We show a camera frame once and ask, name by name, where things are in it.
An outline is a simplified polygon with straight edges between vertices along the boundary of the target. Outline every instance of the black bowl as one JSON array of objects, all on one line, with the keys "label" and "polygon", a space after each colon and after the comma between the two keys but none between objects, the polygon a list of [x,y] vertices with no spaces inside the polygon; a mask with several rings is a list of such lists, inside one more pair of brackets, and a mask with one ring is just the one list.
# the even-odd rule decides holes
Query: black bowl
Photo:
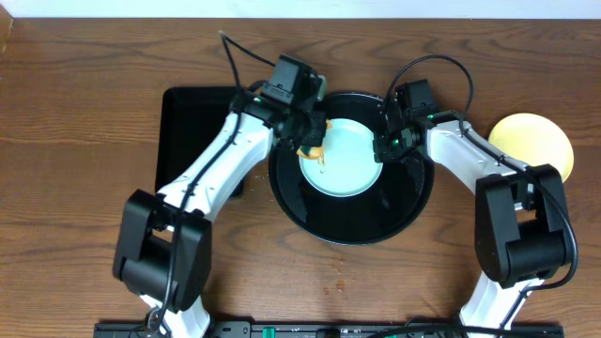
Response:
[{"label": "black bowl", "polygon": [[[336,93],[316,110],[374,131],[384,123],[381,103],[382,98],[369,94]],[[434,181],[434,163],[417,151],[399,163],[385,163],[368,190],[349,197],[316,190],[304,178],[293,150],[272,150],[269,171],[275,198],[294,223],[318,238],[350,245],[377,243],[405,229],[424,209]]]}]

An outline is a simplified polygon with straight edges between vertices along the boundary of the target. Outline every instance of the wire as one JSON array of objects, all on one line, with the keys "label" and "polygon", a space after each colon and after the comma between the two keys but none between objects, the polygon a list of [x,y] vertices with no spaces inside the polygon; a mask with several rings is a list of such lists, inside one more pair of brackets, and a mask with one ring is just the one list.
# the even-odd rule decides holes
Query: wire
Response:
[{"label": "wire", "polygon": [[388,102],[390,100],[390,95],[393,92],[394,85],[396,85],[396,82],[401,77],[401,75],[403,75],[403,73],[405,73],[405,71],[407,71],[409,68],[413,67],[414,65],[416,65],[416,64],[418,64],[418,63],[420,63],[422,61],[428,60],[428,59],[443,59],[443,60],[449,61],[449,62],[455,64],[456,66],[458,66],[461,70],[463,70],[463,73],[466,75],[466,78],[468,79],[468,83],[470,85],[470,94],[468,96],[468,103],[466,104],[466,108],[465,108],[465,110],[463,112],[463,118],[459,118],[459,130],[461,132],[461,135],[465,136],[466,139],[468,139],[472,144],[474,144],[475,146],[477,146],[478,148],[480,148],[482,151],[485,152],[485,154],[487,154],[488,156],[490,156],[492,159],[494,159],[498,163],[504,164],[508,168],[514,170],[518,175],[526,178],[526,180],[529,183],[531,183],[534,186],[534,188],[536,188],[541,194],[543,194],[547,198],[547,200],[551,203],[551,205],[553,206],[553,208],[555,208],[555,210],[559,213],[560,217],[562,218],[562,222],[563,222],[565,231],[567,233],[567,236],[570,239],[570,245],[572,247],[572,257],[571,257],[571,260],[570,260],[570,269],[568,270],[568,272],[558,282],[551,283],[551,284],[542,284],[542,285],[534,285],[534,286],[524,287],[524,289],[522,289],[522,291],[519,293],[519,296],[518,296],[517,300],[512,305],[509,313],[507,314],[507,316],[501,322],[501,328],[504,328],[505,325],[507,325],[507,323],[509,323],[509,321],[511,320],[511,318],[516,313],[516,311],[519,308],[519,305],[521,304],[521,302],[523,300],[525,300],[529,296],[528,294],[530,292],[532,292],[532,291],[538,291],[538,290],[550,290],[550,289],[558,288],[558,287],[566,285],[568,282],[570,282],[572,280],[572,278],[576,274],[576,270],[578,268],[578,243],[576,241],[576,235],[574,234],[574,229],[572,228],[572,224],[570,223],[570,221],[569,221],[566,213],[563,211],[563,209],[561,208],[560,204],[557,202],[557,200],[555,199],[555,197],[545,187],[543,187],[540,184],[540,182],[535,177],[533,177],[528,171],[525,171],[523,168],[518,168],[517,166],[515,166],[512,163],[508,162],[506,160],[506,158],[507,158],[506,156],[504,156],[504,155],[503,156],[498,156],[497,154],[495,154],[494,152],[492,152],[490,149],[488,149],[486,146],[480,144],[478,141],[476,141],[470,135],[470,130],[464,128],[463,121],[465,120],[465,118],[467,116],[468,110],[470,109],[470,106],[471,106],[471,101],[473,99],[473,81],[471,80],[470,72],[461,63],[459,63],[458,61],[456,61],[452,57],[449,57],[449,56],[446,56],[446,55],[427,55],[427,56],[420,57],[420,58],[418,58],[416,60],[413,60],[409,64],[407,64],[406,66],[404,66],[398,72],[398,74],[396,75],[396,77],[394,77],[394,80],[391,83],[391,86],[389,87],[388,92],[386,93],[386,97],[384,99],[384,104],[383,104],[383,107],[382,107],[382,111],[386,112],[386,107],[387,107]]},{"label": "wire", "polygon": [[221,36],[223,39],[227,40],[227,42],[229,42],[229,43],[233,44],[233,45],[234,45],[234,46],[236,46],[238,49],[240,49],[241,51],[245,52],[245,53],[246,53],[247,55],[249,55],[250,57],[253,57],[253,58],[255,58],[255,59],[257,59],[257,60],[259,60],[259,61],[261,61],[261,62],[263,62],[263,63],[265,63],[265,64],[268,64],[268,65],[270,65],[270,66],[272,66],[272,67],[275,67],[275,64],[274,64],[273,62],[271,62],[271,61],[269,61],[268,59],[265,59],[265,58],[263,58],[263,57],[261,57],[261,56],[259,56],[259,55],[255,54],[255,53],[253,53],[253,52],[251,52],[251,51],[247,50],[246,48],[244,48],[244,47],[240,46],[240,45],[239,45],[237,42],[235,42],[233,39],[231,39],[229,36],[227,36],[227,35],[226,35],[226,33],[225,33],[224,31],[221,31],[221,30],[220,30],[220,31],[219,31],[219,35],[220,35],[220,36]]},{"label": "wire", "polygon": [[232,53],[229,51],[229,46],[227,45],[227,41],[228,40],[232,41],[232,39],[229,38],[223,31],[219,31],[219,35],[222,37],[223,48],[225,49],[225,53],[227,54],[227,59],[229,60],[229,64],[232,67],[232,73],[234,73],[234,81],[236,82],[236,89],[238,90],[238,94],[240,94],[242,97],[244,97],[243,91],[242,91],[242,84],[240,84],[240,77],[238,76],[238,69],[236,69],[236,63],[234,63],[234,57],[232,57]]},{"label": "wire", "polygon": [[384,104],[383,104],[383,107],[382,107],[382,111],[383,112],[386,112],[386,108],[388,106],[388,102],[390,100],[391,94],[392,94],[393,89],[394,89],[394,85],[396,85],[396,82],[398,81],[398,79],[400,79],[401,76],[408,69],[410,69],[411,67],[419,64],[422,61],[430,60],[430,59],[442,59],[442,60],[449,61],[449,62],[455,64],[456,66],[458,66],[461,70],[463,70],[463,73],[468,78],[468,83],[470,84],[470,95],[468,97],[468,103],[466,104],[466,109],[463,111],[463,115],[465,116],[468,113],[468,110],[470,109],[470,106],[471,106],[471,100],[473,99],[473,81],[471,80],[470,72],[461,63],[459,63],[459,61],[453,59],[452,57],[447,56],[447,55],[436,55],[436,54],[426,55],[426,56],[422,56],[422,57],[420,57],[418,59],[415,59],[415,60],[409,62],[401,70],[399,70],[398,74],[396,74],[396,76],[394,77],[394,80],[391,83],[391,86],[388,88],[388,91],[386,92],[386,97],[384,98]]},{"label": "wire", "polygon": [[551,334],[533,334],[527,332],[519,332],[514,330],[501,330],[471,326],[461,326],[453,324],[440,324],[440,325],[420,325],[413,327],[402,327],[392,330],[385,330],[368,336],[367,338],[387,338],[393,335],[417,333],[417,332],[459,332],[459,333],[482,333],[490,335],[502,335],[507,338],[542,338],[542,337],[554,337]]}]

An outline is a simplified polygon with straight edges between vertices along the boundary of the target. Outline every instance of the wood grain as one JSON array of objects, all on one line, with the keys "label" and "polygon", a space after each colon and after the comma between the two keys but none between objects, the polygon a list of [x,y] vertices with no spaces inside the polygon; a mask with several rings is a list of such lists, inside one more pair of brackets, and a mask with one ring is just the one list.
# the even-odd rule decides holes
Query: wood grain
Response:
[{"label": "wood grain", "polygon": [[[331,90],[382,94],[423,54],[472,72],[470,121],[481,134],[506,115],[555,121],[575,151],[566,182],[580,269],[565,288],[534,294],[527,321],[570,337],[601,334],[601,23],[553,21],[18,20],[0,63],[0,335],[89,337],[99,320],[140,319],[146,307],[113,279],[123,204],[153,187],[162,93],[233,82],[219,29],[272,60],[292,54]],[[245,84],[270,70],[235,52]],[[424,64],[444,108],[460,109],[461,73]],[[274,202],[265,163],[214,225],[203,300],[218,318],[402,322],[451,317],[479,274],[473,196],[437,167],[420,218],[378,245],[313,238]]]}]

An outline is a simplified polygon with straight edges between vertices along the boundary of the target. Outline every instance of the black motor joint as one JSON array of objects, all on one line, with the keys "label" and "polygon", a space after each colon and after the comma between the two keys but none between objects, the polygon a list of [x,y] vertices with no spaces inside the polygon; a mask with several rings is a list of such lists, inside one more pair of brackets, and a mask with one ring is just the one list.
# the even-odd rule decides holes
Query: black motor joint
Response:
[{"label": "black motor joint", "polygon": [[399,161],[420,146],[424,129],[419,121],[438,112],[427,80],[399,85],[393,98],[384,102],[384,122],[374,135],[374,160]]}]

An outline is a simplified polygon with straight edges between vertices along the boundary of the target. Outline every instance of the black cable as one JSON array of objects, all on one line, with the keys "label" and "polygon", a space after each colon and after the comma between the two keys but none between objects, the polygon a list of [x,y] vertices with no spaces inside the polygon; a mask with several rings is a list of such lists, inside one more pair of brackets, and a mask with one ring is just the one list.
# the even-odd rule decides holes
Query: black cable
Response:
[{"label": "black cable", "polygon": [[398,74],[396,74],[396,76],[394,77],[393,82],[391,83],[391,86],[388,88],[388,91],[386,92],[386,97],[384,97],[384,104],[382,107],[382,111],[386,112],[386,108],[388,106],[388,102],[390,100],[390,96],[393,93],[393,89],[394,89],[394,85],[396,85],[396,82],[398,81],[398,79],[400,79],[400,77],[411,67],[417,65],[418,63],[425,61],[425,60],[429,60],[429,59],[442,59],[442,60],[446,60],[449,61],[453,64],[455,64],[456,66],[458,66],[461,70],[463,70],[463,73],[466,75],[466,77],[468,78],[468,83],[470,84],[470,96],[468,97],[468,104],[466,104],[466,109],[463,111],[463,115],[465,116],[468,113],[468,110],[470,109],[471,106],[471,99],[473,99],[473,81],[471,80],[471,76],[470,73],[468,72],[468,70],[463,67],[463,65],[461,63],[459,63],[459,61],[453,59],[450,56],[447,55],[426,55],[426,56],[422,56],[418,59],[415,59],[411,62],[408,63],[408,65],[404,66],[399,72]]},{"label": "black cable", "polygon": [[440,325],[420,325],[413,327],[402,327],[392,330],[385,330],[382,332],[374,333],[367,338],[387,338],[393,335],[417,333],[417,332],[459,332],[459,333],[482,333],[490,335],[502,335],[507,338],[543,338],[553,337],[551,334],[533,334],[527,332],[518,332],[514,330],[501,330],[471,326],[461,326],[453,324],[440,324]]},{"label": "black cable", "polygon": [[505,156],[497,156],[497,154],[495,154],[494,152],[492,152],[486,146],[484,146],[484,145],[480,144],[478,141],[476,141],[470,135],[470,130],[469,129],[465,129],[464,128],[464,126],[463,126],[463,120],[466,118],[468,110],[469,110],[469,108],[471,106],[471,100],[473,99],[473,81],[471,80],[470,72],[461,63],[459,63],[458,61],[454,60],[452,57],[449,57],[449,56],[446,56],[446,55],[427,55],[427,56],[423,56],[423,57],[420,57],[420,58],[418,58],[416,60],[411,61],[408,65],[404,66],[398,72],[398,74],[394,78],[393,82],[391,83],[391,86],[388,89],[388,92],[386,93],[386,97],[384,99],[384,104],[383,104],[383,107],[382,107],[382,111],[386,112],[387,104],[388,104],[388,102],[390,100],[390,95],[393,92],[394,85],[396,85],[396,82],[401,77],[401,75],[403,75],[403,73],[405,73],[405,71],[407,71],[409,68],[413,67],[414,65],[416,65],[416,64],[418,64],[418,63],[420,63],[422,61],[425,61],[425,60],[428,60],[428,59],[433,59],[433,58],[447,60],[447,61],[455,64],[461,70],[463,70],[463,73],[466,75],[466,78],[468,79],[468,83],[470,85],[470,95],[468,96],[468,103],[466,104],[466,109],[465,109],[465,111],[463,113],[463,118],[459,119],[459,130],[461,132],[461,135],[465,136],[472,144],[474,144],[475,146],[477,146],[478,148],[480,148],[482,151],[485,152],[485,154],[487,154],[488,156],[490,156],[492,159],[494,159],[498,163],[504,164],[508,168],[514,170],[518,175],[526,178],[526,180],[529,183],[531,183],[534,186],[534,188],[536,188],[539,192],[541,192],[541,194],[543,194],[548,199],[548,201],[550,201],[550,203],[553,206],[553,208],[555,208],[557,210],[557,212],[560,214],[560,216],[562,218],[562,222],[563,222],[564,228],[565,228],[565,231],[567,232],[567,235],[568,235],[568,237],[570,239],[570,245],[572,247],[572,257],[571,257],[571,260],[570,260],[570,269],[568,270],[568,272],[558,282],[551,283],[551,284],[542,284],[542,285],[535,285],[535,286],[527,286],[527,287],[525,287],[519,293],[519,297],[517,298],[517,300],[512,305],[512,307],[511,307],[509,313],[507,314],[507,316],[501,322],[501,328],[504,328],[505,325],[507,325],[507,323],[511,319],[511,317],[514,316],[514,314],[516,313],[517,308],[519,307],[519,305],[521,304],[521,302],[528,297],[528,293],[529,292],[538,291],[538,290],[550,290],[550,289],[558,288],[558,287],[566,285],[568,282],[570,282],[570,280],[572,280],[572,278],[576,274],[576,270],[578,268],[578,243],[576,241],[576,236],[574,234],[574,229],[572,228],[572,224],[570,223],[570,221],[569,221],[566,213],[560,207],[560,204],[557,202],[557,200],[555,199],[555,197],[553,197],[553,195],[545,187],[543,187],[540,184],[540,182],[535,177],[533,177],[529,172],[525,171],[523,168],[518,168],[517,166],[513,165],[512,163],[506,161],[505,160],[506,159]]},{"label": "black cable", "polygon": [[220,35],[222,38],[224,38],[225,40],[227,40],[227,42],[229,42],[229,43],[233,44],[233,45],[234,45],[234,46],[236,46],[238,49],[240,49],[241,51],[245,52],[245,53],[246,53],[247,55],[249,55],[250,57],[253,57],[253,58],[255,58],[255,59],[257,59],[257,60],[259,60],[259,61],[261,61],[261,62],[263,62],[263,63],[266,63],[266,64],[268,64],[268,65],[270,65],[270,66],[272,66],[272,67],[275,67],[275,64],[274,64],[273,62],[271,62],[271,61],[269,61],[268,59],[265,59],[265,58],[263,58],[263,57],[261,57],[261,56],[259,56],[259,55],[255,54],[255,53],[253,53],[253,52],[251,52],[251,51],[247,50],[246,48],[244,48],[244,47],[240,46],[240,45],[239,45],[237,42],[235,42],[233,39],[229,38],[229,36],[227,36],[227,35],[225,34],[225,32],[224,32],[224,31],[219,31],[219,35]]},{"label": "black cable", "polygon": [[236,69],[236,63],[234,63],[234,57],[232,57],[232,53],[229,51],[229,46],[227,45],[227,41],[231,39],[227,37],[227,35],[223,31],[219,31],[219,35],[222,37],[223,48],[225,49],[225,53],[227,54],[227,59],[229,60],[229,64],[232,67],[232,72],[234,73],[234,81],[236,82],[236,89],[238,90],[238,94],[244,97],[244,93],[242,91],[242,84],[240,84],[240,77],[238,76],[238,69]]}]

